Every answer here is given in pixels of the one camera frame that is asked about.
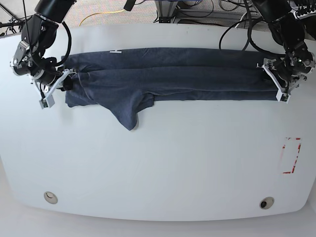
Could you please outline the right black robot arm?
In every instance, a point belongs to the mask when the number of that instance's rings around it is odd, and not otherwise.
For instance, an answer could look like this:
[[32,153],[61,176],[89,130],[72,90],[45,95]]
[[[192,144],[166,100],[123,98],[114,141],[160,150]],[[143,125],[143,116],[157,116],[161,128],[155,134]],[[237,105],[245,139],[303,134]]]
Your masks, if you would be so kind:
[[[47,108],[52,105],[52,93],[55,89],[70,90],[68,82],[63,81],[72,72],[61,66],[68,59],[72,46],[70,29],[64,19],[75,0],[41,0],[32,17],[25,17],[21,41],[10,62],[13,72],[18,76],[30,76],[41,96],[40,103]],[[57,61],[54,57],[44,58],[44,54],[55,42],[57,29],[62,24],[68,36],[65,56]]]

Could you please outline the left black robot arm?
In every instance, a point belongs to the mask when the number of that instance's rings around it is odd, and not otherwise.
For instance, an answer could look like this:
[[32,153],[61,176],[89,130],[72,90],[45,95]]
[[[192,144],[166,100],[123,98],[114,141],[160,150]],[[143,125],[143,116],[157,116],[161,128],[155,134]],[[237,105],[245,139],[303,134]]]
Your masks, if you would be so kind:
[[[304,26],[292,13],[291,5],[286,0],[253,0],[252,5],[261,15],[251,18],[247,37],[250,44],[259,52],[265,53],[271,59],[264,59],[263,70],[271,77],[278,88],[277,99],[285,101],[290,91],[298,86],[300,80],[305,80],[306,74],[316,67],[313,53],[308,51],[305,43]],[[258,47],[252,40],[252,28],[264,21],[272,33],[273,39],[284,48],[284,54],[276,54]]]

